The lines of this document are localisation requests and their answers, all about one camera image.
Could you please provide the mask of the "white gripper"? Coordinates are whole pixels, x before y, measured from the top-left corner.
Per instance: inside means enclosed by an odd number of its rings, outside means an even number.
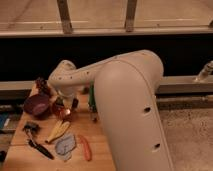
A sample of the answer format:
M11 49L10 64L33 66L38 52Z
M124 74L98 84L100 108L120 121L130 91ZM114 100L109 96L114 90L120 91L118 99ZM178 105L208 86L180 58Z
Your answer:
M79 100L76 98L77 97L77 92L76 91L74 91L74 90L71 90L71 91L61 91L61 90L59 90L58 94L64 99L73 100L72 109L75 109L75 108L78 107ZM57 99L55 101L55 104L58 105L58 106L64 106L62 98L57 97Z

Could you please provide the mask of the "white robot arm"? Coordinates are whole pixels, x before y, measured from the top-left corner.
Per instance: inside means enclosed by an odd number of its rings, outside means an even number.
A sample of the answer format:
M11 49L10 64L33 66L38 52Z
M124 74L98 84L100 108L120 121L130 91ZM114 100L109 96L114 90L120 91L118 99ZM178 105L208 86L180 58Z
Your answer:
M63 60L48 82L66 99L76 86L94 85L116 171L174 171L155 98L162 78L160 57L138 50L82 68Z

